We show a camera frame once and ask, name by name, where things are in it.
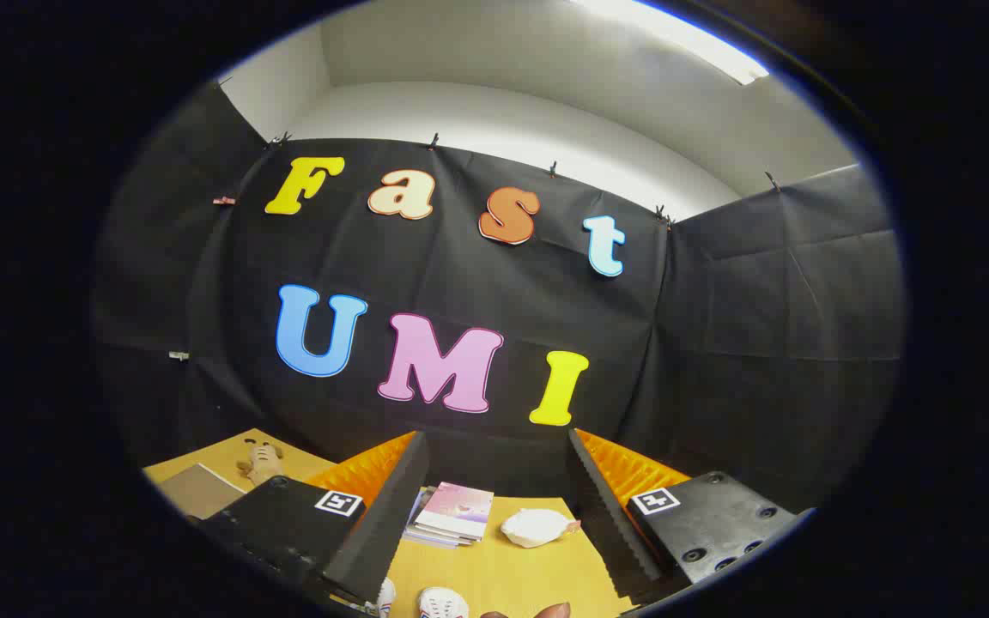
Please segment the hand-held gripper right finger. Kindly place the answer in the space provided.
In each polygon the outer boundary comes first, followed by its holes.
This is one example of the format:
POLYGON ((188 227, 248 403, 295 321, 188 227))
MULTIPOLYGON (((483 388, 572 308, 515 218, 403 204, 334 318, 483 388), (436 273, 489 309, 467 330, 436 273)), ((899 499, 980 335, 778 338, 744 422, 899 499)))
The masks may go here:
POLYGON ((689 476, 577 427, 567 441, 574 516, 633 603, 721 579, 811 516, 725 472, 689 476))

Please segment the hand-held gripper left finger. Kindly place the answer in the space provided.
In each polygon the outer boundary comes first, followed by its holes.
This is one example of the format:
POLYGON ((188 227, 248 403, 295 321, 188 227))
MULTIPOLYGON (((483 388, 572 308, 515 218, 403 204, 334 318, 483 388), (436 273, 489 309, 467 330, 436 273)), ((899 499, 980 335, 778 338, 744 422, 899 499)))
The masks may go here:
POLYGON ((376 601, 429 466, 408 432, 309 481, 275 475, 203 520, 203 533, 313 601, 376 601))

